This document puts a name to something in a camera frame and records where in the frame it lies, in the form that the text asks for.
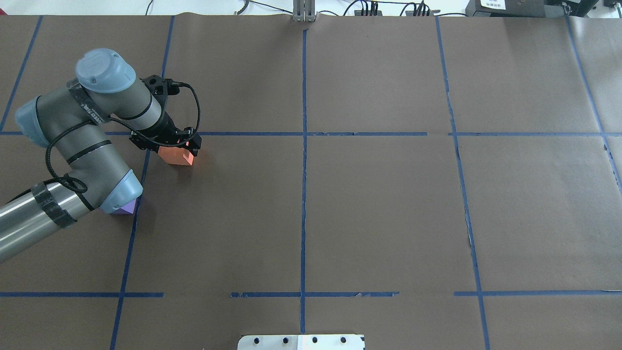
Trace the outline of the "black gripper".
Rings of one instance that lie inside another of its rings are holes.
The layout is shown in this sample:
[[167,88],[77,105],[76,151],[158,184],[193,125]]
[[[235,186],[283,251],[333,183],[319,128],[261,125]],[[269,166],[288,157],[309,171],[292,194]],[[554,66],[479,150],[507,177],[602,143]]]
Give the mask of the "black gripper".
[[188,149],[191,155],[197,157],[202,146],[202,137],[196,137],[195,128],[178,128],[167,112],[153,126],[140,129],[139,132],[145,138],[135,133],[129,137],[138,149],[158,149],[163,144],[167,147],[176,145],[178,148]]

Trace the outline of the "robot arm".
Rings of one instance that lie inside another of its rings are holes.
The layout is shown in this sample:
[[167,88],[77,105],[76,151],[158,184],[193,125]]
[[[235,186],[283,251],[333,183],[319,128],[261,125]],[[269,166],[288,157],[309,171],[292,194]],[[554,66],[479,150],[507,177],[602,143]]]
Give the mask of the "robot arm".
[[38,182],[1,208],[2,262],[96,209],[114,213],[142,195],[143,186],[102,125],[118,123],[142,150],[178,148],[198,155],[199,126],[178,128],[166,111],[185,82],[139,78],[122,56],[107,48],[80,58],[75,78],[18,109],[15,120],[31,142],[45,149],[50,179]]

